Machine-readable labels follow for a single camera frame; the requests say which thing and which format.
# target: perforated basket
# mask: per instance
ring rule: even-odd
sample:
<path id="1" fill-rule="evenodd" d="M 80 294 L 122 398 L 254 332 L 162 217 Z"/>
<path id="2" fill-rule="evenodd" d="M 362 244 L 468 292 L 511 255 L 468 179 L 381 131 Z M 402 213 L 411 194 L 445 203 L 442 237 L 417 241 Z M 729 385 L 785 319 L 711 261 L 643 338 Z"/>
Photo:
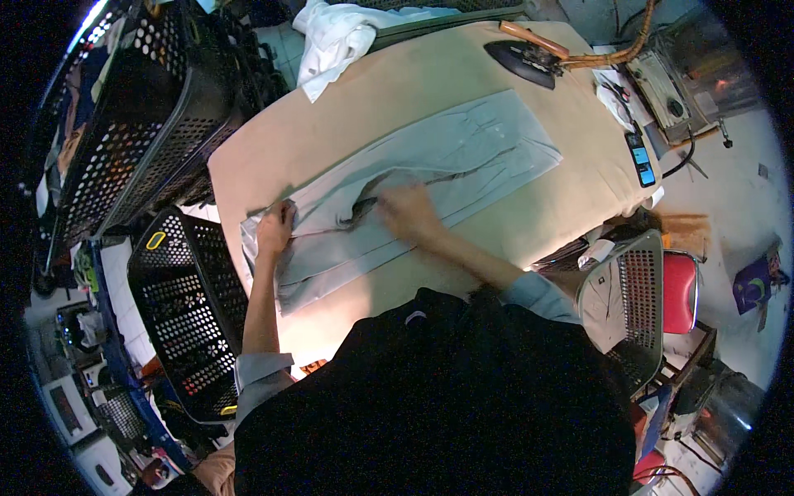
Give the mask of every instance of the perforated basket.
<path id="1" fill-rule="evenodd" d="M 97 407 L 99 413 L 118 431 L 112 437 L 118 443 L 135 446 L 143 440 L 146 434 L 146 425 L 138 413 L 129 392 L 122 386 L 108 386 L 102 388 L 107 402 Z"/>
<path id="2" fill-rule="evenodd" d="M 620 364 L 626 388 L 633 395 L 642 389 L 659 371 L 663 355 L 662 305 L 663 248 L 661 234 L 654 229 L 641 236 L 615 244 L 610 255 L 601 263 L 585 266 L 579 272 L 576 259 L 580 253 L 555 260 L 543 266 L 541 273 L 554 278 L 555 273 L 581 274 L 576 292 L 576 307 L 584 315 L 582 294 L 588 284 L 602 274 L 599 269 L 617 261 L 620 290 L 625 316 L 626 337 L 618 342 L 606 357 Z"/>
<path id="3" fill-rule="evenodd" d="M 165 374 L 194 421 L 234 419 L 234 360 L 248 298 L 221 226 L 169 207 L 127 266 L 129 288 Z"/>
<path id="4" fill-rule="evenodd" d="M 232 113 L 240 83 L 217 21 L 195 0 L 155 12 L 140 0 L 113 10 L 128 15 L 124 34 L 67 170 L 54 252 L 129 223 Z M 163 202 L 184 193 L 169 192 Z"/>

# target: yellow handle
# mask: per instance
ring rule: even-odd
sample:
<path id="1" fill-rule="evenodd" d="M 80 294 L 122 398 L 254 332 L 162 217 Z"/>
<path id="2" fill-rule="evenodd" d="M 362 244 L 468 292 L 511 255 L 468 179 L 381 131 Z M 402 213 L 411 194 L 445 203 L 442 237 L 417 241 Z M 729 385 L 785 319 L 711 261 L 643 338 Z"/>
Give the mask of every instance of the yellow handle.
<path id="1" fill-rule="evenodd" d="M 157 231 L 156 233 L 152 234 L 152 237 L 149 238 L 148 243 L 146 244 L 147 250 L 156 250 L 160 243 L 163 242 L 165 239 L 165 233 L 162 231 Z"/>

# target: phone screen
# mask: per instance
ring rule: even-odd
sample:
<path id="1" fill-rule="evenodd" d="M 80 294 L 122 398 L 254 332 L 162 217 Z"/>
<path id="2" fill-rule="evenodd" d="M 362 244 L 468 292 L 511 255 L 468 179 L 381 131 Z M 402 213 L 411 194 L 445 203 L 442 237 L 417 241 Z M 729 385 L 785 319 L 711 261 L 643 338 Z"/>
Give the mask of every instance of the phone screen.
<path id="1" fill-rule="evenodd" d="M 656 184 L 656 177 L 653 175 L 653 168 L 650 166 L 648 150 L 642 143 L 642 138 L 635 133 L 626 133 L 626 143 L 629 145 L 634 159 L 634 166 L 637 168 L 640 186 L 645 188 Z"/>

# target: white cloth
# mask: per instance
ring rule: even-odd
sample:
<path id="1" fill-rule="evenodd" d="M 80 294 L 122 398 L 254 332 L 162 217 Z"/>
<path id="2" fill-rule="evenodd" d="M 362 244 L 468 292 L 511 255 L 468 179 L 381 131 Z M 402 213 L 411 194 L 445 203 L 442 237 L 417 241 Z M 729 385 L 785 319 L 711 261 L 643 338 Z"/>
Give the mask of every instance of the white cloth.
<path id="1" fill-rule="evenodd" d="M 292 22 L 295 30 L 306 35 L 298 86 L 314 103 L 329 83 L 367 53 L 378 29 L 458 13 L 458 9 L 430 7 L 383 12 L 350 3 L 330 6 L 321 0 L 308 0 Z"/>
<path id="2" fill-rule="evenodd" d="M 372 212 L 383 188 L 425 183 L 438 216 L 450 227 L 560 160 L 513 90 L 437 113 L 370 144 L 289 197 L 298 213 L 276 276 L 281 314 L 294 313 L 408 251 Z M 262 215 L 241 223 L 251 269 Z"/>
<path id="3" fill-rule="evenodd" d="M 107 329 L 105 328 L 105 319 L 102 318 L 101 313 L 95 310 L 88 313 L 79 313 L 77 322 L 80 324 L 80 330 L 83 331 L 83 339 L 80 344 L 90 347 L 105 342 Z"/>

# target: man's hand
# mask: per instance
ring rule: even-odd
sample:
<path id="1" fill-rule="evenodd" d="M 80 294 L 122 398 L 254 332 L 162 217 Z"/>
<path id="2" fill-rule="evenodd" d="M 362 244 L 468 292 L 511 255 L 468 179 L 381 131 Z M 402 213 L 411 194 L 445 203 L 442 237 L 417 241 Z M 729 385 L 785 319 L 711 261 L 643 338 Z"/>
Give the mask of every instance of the man's hand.
<path id="1" fill-rule="evenodd" d="M 420 248 L 432 248 L 447 233 L 423 185 L 384 191 L 378 197 L 378 210 L 395 236 Z"/>
<path id="2" fill-rule="evenodd" d="M 290 202 L 279 202 L 259 221 L 256 227 L 257 260 L 276 260 L 287 247 L 292 236 L 292 219 L 295 206 Z"/>

